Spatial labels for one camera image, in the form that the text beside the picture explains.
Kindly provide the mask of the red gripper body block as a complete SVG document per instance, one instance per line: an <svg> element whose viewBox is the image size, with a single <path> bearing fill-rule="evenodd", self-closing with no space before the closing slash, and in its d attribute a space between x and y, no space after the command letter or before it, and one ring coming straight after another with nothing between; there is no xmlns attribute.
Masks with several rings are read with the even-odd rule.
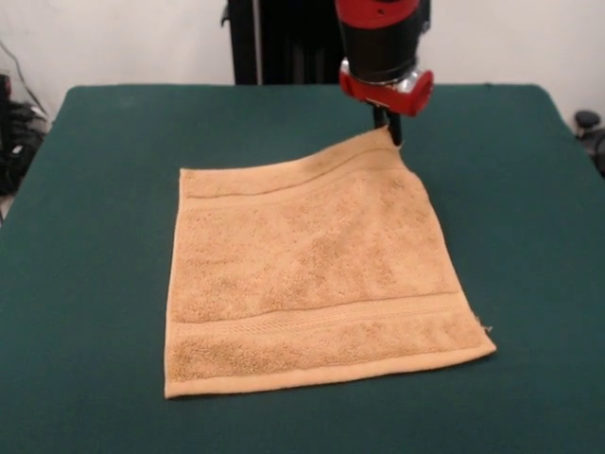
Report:
<svg viewBox="0 0 605 454"><path fill-rule="evenodd" d="M389 84L362 82L340 71L339 83L344 93L354 99L382 107L395 114L416 116L428 103L434 86L434 74L415 70L407 79Z"/></svg>

